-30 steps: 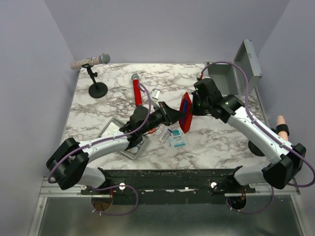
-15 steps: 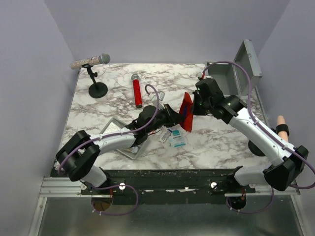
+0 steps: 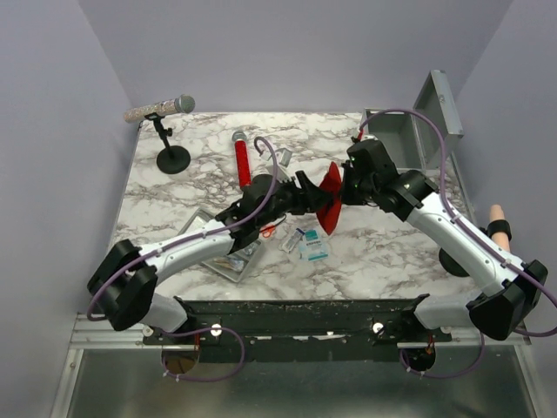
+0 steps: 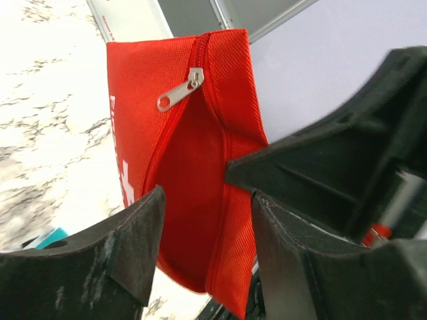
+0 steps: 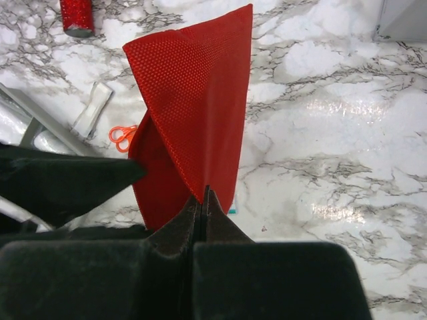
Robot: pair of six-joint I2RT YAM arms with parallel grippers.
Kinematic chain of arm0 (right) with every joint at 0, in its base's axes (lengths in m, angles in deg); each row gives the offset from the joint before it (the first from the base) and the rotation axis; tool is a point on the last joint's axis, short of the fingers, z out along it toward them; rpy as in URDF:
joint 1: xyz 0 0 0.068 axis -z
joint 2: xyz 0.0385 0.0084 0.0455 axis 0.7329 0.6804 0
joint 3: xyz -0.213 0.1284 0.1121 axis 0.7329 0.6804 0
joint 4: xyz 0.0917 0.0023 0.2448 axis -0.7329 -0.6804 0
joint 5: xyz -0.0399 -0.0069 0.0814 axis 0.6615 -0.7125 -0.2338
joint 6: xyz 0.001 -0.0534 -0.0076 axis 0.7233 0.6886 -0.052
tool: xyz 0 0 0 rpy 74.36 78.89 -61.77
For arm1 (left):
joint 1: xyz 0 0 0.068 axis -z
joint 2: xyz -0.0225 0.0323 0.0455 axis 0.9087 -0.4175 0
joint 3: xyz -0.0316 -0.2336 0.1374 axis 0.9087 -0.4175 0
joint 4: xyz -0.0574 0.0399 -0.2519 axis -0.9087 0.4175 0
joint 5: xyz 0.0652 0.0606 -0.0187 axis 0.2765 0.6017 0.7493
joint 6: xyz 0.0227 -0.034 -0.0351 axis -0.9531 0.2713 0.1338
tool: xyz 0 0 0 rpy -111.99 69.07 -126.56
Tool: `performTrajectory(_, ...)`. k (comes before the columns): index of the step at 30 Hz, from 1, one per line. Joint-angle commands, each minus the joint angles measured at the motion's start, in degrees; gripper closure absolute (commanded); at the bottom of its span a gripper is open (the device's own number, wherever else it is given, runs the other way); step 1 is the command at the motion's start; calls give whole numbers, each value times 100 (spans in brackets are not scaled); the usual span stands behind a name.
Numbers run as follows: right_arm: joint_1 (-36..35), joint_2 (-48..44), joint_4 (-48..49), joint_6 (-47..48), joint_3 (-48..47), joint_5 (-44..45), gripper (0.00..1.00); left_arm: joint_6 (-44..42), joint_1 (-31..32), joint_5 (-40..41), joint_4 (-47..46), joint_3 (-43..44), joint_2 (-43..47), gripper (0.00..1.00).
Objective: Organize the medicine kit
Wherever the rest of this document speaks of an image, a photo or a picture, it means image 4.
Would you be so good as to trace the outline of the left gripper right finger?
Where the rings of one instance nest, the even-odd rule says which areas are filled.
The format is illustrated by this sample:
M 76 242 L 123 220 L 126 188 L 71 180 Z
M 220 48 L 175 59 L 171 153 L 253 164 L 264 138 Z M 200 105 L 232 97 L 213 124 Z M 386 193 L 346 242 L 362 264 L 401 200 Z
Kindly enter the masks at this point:
M 368 249 L 257 191 L 252 220 L 268 319 L 425 319 L 426 242 Z

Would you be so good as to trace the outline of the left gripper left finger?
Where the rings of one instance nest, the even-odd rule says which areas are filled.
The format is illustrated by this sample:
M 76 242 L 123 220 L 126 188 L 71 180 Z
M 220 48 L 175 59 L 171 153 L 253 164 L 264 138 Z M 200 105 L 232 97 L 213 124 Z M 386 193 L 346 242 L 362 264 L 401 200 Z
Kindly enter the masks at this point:
M 45 249 L 1 256 L 2 319 L 140 319 L 165 217 L 155 187 L 127 209 Z

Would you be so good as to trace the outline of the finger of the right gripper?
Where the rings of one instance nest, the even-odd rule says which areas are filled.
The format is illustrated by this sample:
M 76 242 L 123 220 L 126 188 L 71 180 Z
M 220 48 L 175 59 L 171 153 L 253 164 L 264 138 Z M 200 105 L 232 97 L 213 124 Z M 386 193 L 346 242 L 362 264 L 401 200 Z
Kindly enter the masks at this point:
M 360 240 L 389 212 L 404 174 L 426 177 L 425 47 L 391 50 L 339 109 L 231 161 L 226 181 Z

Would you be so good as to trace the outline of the teal white wipe packet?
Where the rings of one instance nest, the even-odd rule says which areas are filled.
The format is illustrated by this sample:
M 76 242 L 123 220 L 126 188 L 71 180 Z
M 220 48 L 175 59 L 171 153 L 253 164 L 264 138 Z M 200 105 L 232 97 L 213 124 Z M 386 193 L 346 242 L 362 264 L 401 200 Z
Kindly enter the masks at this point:
M 44 249 L 48 245 L 68 236 L 69 234 L 61 227 L 50 228 L 37 237 L 22 243 L 21 249 Z

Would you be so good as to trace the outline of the red first aid pouch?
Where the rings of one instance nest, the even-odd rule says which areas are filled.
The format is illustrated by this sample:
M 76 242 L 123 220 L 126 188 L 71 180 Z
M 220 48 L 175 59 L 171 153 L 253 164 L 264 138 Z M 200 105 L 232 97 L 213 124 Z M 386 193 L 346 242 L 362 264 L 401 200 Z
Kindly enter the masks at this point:
M 125 205 L 166 197 L 158 267 L 243 319 L 256 247 L 229 161 L 267 146 L 243 29 L 109 42 L 107 78 Z

